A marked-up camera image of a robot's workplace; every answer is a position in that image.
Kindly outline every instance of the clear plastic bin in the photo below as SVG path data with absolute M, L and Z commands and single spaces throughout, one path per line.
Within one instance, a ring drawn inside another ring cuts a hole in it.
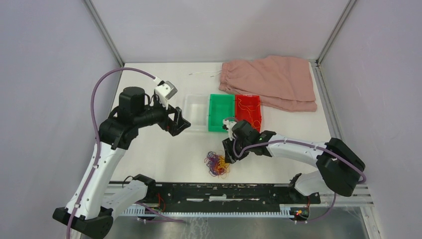
M 186 95 L 183 118 L 191 123 L 188 131 L 208 131 L 209 95 Z

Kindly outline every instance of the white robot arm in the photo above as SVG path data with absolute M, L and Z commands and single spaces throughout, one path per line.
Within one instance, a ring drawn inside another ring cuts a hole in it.
M 307 142 L 288 138 L 272 131 L 262 133 L 245 120 L 223 120 L 229 138 L 223 140 L 226 163 L 242 160 L 249 152 L 268 157 L 283 157 L 314 166 L 318 171 L 298 174 L 291 185 L 304 196 L 332 190 L 349 197 L 358 183 L 366 181 L 365 164 L 340 139 Z

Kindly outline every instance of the pink fabric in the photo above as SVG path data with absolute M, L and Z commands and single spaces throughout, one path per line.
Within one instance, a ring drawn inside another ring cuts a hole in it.
M 223 63 L 219 89 L 234 95 L 259 95 L 263 105 L 284 111 L 317 110 L 309 62 L 301 58 L 268 56 Z

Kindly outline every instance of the gray wall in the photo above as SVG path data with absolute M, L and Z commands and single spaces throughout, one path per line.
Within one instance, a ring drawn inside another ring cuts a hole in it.
M 323 62 L 385 238 L 421 238 L 422 1 L 360 0 Z
M 125 62 L 317 58 L 347 0 L 93 0 Z
M 88 165 L 91 91 L 117 64 L 80 0 L 3 0 L 0 34 L 0 237 L 64 238 L 51 216 Z M 116 85 L 100 87 L 99 120 Z

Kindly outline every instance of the white table surface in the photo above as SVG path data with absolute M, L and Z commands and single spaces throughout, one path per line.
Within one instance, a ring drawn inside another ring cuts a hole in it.
M 193 72 L 216 71 L 221 63 L 127 63 L 147 71 L 164 81 L 172 82 L 179 90 L 170 104 L 183 110 L 186 94 L 225 94 L 218 90 L 219 75 Z M 319 97 L 313 71 L 314 92 L 318 109 L 313 113 L 289 113 L 270 107 L 262 107 L 261 130 L 271 130 L 287 137 L 309 141 L 328 141 L 331 136 Z M 142 74 L 132 71 L 122 73 L 113 107 L 118 105 L 118 95 L 129 86 L 139 86 L 152 95 L 154 84 Z M 204 163 L 209 151 L 223 154 L 221 141 L 226 133 L 188 132 L 176 137 L 161 130 L 158 125 L 141 128 L 139 136 L 132 141 L 126 155 L 118 164 L 111 180 L 121 181 L 128 175 L 143 174 L 157 182 L 225 182 L 225 183 L 288 183 L 297 173 L 316 170 L 312 166 L 291 159 L 256 156 L 230 165 L 226 178 L 212 177 Z

